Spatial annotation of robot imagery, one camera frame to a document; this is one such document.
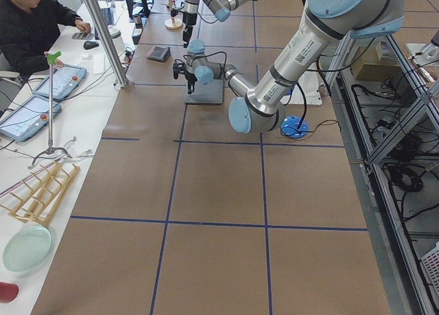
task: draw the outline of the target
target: green clip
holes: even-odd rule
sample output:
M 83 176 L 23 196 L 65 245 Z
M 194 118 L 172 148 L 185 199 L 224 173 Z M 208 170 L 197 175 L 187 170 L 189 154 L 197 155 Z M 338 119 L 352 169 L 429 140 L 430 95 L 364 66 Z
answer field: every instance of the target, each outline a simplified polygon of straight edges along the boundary
M 55 54 L 50 54 L 50 53 L 48 53 L 48 54 L 47 54 L 47 62 L 49 63 L 49 65 L 54 65 L 54 64 L 55 64 L 55 61 L 56 61 L 56 58 L 57 58 L 58 56 L 60 56 L 60 55 L 61 55 L 61 52 L 60 52 L 60 51 L 56 52 Z

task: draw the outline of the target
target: red cup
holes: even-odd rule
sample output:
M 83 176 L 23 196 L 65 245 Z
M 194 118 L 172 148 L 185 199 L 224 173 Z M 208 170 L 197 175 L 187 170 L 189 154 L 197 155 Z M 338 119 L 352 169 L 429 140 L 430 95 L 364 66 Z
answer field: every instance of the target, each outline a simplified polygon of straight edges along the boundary
M 19 293 L 19 286 L 12 283 L 0 282 L 0 303 L 10 303 Z

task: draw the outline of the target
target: black jacket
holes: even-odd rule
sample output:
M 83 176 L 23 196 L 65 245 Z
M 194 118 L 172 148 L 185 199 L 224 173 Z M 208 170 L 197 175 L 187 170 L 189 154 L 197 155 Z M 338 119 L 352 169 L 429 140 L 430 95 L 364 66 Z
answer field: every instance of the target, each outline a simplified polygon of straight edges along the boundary
M 0 0 L 0 49 L 21 75 L 49 68 L 44 51 L 60 35 L 58 24 L 75 25 L 79 16 L 57 0 L 40 0 L 28 14 L 10 0 Z

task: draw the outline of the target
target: green plastic dish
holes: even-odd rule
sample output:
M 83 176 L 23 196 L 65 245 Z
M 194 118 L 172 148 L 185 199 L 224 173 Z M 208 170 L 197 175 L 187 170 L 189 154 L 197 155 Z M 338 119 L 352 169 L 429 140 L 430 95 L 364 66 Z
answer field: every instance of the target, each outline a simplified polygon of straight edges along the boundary
M 11 272 L 27 272 L 41 264 L 51 249 L 49 229 L 34 225 L 19 231 L 6 245 L 3 264 Z

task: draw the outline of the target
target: black wallet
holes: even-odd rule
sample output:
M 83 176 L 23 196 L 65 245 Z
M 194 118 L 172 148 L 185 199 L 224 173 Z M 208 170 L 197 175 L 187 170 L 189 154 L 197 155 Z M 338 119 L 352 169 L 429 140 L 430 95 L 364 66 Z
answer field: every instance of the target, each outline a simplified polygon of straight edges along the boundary
M 151 50 L 146 54 L 146 58 L 150 60 L 165 62 L 166 59 L 171 55 L 171 47 L 159 47 L 154 46 Z

